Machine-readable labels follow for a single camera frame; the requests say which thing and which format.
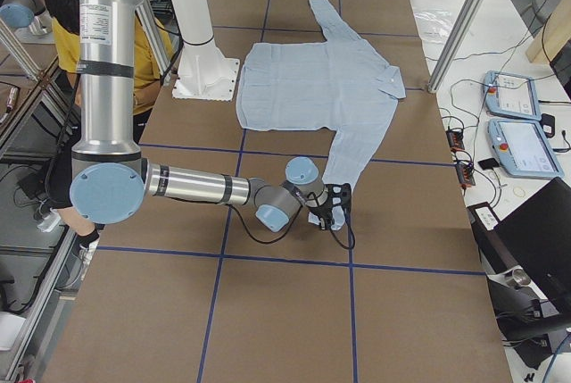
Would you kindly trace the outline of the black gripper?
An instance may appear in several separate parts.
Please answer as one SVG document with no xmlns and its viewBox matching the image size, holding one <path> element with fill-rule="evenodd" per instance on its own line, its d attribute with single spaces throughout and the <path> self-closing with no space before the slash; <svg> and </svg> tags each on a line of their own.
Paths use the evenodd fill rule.
<svg viewBox="0 0 571 383">
<path fill-rule="evenodd" d="M 326 184 L 320 193 L 309 192 L 307 207 L 318 218 L 320 230 L 333 228 L 334 210 L 351 213 L 352 186 L 349 183 Z"/>
</svg>

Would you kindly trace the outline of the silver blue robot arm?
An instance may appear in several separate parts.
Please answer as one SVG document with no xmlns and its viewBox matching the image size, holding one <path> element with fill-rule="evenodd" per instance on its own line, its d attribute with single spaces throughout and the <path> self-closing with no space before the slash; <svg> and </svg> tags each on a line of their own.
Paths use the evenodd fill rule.
<svg viewBox="0 0 571 383">
<path fill-rule="evenodd" d="M 52 32 L 52 19 L 42 0 L 1 0 L 1 20 L 11 29 L 27 29 L 32 36 Z"/>
<path fill-rule="evenodd" d="M 187 202 L 250 205 L 270 230 L 279 231 L 302 208 L 323 230 L 348 221 L 348 184 L 326 184 L 313 161 L 291 160 L 285 181 L 180 169 L 153 163 L 133 138 L 134 31 L 145 0 L 79 0 L 82 130 L 73 147 L 70 200 L 92 222 L 111 224 L 132 216 L 146 196 Z"/>
</svg>

